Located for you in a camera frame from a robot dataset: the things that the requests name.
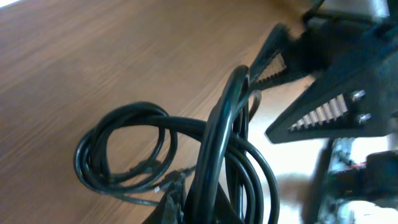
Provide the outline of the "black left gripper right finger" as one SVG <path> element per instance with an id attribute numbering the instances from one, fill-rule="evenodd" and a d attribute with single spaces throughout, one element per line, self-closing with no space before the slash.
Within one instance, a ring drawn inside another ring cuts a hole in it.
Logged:
<path id="1" fill-rule="evenodd" d="M 234 212 L 222 186 L 218 184 L 214 207 L 214 224 L 243 223 L 242 219 Z"/>

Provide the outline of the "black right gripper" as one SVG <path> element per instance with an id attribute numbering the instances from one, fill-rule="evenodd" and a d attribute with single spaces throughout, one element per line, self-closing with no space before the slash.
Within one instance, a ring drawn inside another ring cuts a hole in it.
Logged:
<path id="1" fill-rule="evenodd" d="M 271 30 L 249 67 L 252 90 L 316 80 L 266 129 L 272 143 L 386 136 L 397 131 L 397 17 L 309 12 L 305 32 Z M 261 75 L 276 59 L 283 68 Z"/>

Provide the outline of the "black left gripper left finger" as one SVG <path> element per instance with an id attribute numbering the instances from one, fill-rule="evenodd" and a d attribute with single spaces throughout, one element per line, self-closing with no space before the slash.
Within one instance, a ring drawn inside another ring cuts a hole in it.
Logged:
<path id="1" fill-rule="evenodd" d="M 171 185 L 142 224 L 182 224 L 185 197 L 185 184 Z"/>

